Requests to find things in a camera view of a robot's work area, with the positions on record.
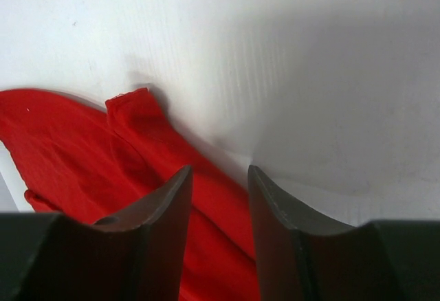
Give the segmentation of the red polo shirt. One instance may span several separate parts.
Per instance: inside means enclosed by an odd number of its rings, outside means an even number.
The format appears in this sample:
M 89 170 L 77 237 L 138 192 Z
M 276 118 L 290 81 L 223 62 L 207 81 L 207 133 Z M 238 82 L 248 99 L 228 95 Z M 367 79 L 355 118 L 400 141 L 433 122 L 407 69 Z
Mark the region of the red polo shirt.
M 246 191 L 193 148 L 145 88 L 107 100 L 101 111 L 38 89 L 1 92 L 1 141 L 38 212 L 85 223 L 193 170 L 192 212 L 181 300 L 258 300 Z

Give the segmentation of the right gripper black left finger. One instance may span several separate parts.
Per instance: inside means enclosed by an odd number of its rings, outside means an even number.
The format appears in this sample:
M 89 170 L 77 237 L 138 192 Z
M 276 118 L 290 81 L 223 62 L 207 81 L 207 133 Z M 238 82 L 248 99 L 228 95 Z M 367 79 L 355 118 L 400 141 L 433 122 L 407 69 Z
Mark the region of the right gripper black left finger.
M 94 224 L 64 214 L 1 215 L 2 300 L 177 300 L 193 172 Z

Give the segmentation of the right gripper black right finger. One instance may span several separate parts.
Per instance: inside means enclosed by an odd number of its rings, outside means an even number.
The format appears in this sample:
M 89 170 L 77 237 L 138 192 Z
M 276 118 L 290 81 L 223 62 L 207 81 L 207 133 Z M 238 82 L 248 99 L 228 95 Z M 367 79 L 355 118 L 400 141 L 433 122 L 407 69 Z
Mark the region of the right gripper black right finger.
M 438 300 L 439 222 L 326 216 L 247 172 L 262 300 Z

